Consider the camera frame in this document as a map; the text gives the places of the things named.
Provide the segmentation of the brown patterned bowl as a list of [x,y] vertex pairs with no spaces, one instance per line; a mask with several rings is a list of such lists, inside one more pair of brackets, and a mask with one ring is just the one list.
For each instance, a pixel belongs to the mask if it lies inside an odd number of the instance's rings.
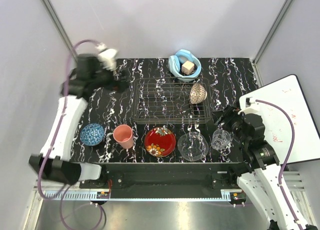
[[202,103],[207,98],[207,95],[205,88],[201,84],[195,83],[190,90],[190,103],[193,105]]

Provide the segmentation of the pink plastic cup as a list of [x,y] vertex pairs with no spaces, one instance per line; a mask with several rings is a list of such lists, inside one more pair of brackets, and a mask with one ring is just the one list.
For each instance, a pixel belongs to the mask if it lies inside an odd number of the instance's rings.
[[126,124],[119,125],[115,128],[113,138],[124,149],[130,149],[134,145],[133,130]]

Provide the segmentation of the blue triangle patterned bowl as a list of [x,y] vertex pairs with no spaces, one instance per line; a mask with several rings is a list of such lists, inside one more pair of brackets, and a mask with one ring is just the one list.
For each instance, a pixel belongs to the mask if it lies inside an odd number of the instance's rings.
[[104,128],[97,123],[91,123],[86,125],[81,133],[80,140],[86,146],[96,146],[102,142],[105,137]]

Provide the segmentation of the red floral plate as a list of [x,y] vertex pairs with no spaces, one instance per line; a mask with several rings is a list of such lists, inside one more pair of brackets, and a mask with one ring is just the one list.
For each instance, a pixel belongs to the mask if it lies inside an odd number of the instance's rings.
[[144,139],[144,148],[147,153],[156,158],[170,155],[176,147],[175,134],[165,127],[155,127],[150,130]]

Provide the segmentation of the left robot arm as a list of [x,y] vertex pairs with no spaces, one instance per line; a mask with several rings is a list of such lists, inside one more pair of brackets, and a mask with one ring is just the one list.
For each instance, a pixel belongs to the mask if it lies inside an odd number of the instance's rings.
[[115,78],[116,54],[113,48],[101,53],[83,53],[77,56],[76,67],[67,73],[61,87],[58,109],[48,139],[39,154],[32,154],[28,163],[37,173],[38,180],[66,185],[88,181],[97,188],[108,183],[102,167],[93,163],[70,162],[73,138],[94,90],[124,91],[127,78]]

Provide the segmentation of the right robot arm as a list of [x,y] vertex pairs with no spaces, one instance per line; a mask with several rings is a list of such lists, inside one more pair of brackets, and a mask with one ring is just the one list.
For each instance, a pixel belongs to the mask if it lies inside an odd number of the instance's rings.
[[265,140],[265,125],[260,115],[244,114],[239,108],[227,106],[213,114],[215,125],[232,133],[240,142],[243,169],[231,169],[228,185],[240,188],[249,197],[269,230],[316,230],[298,209],[283,178],[274,148]]

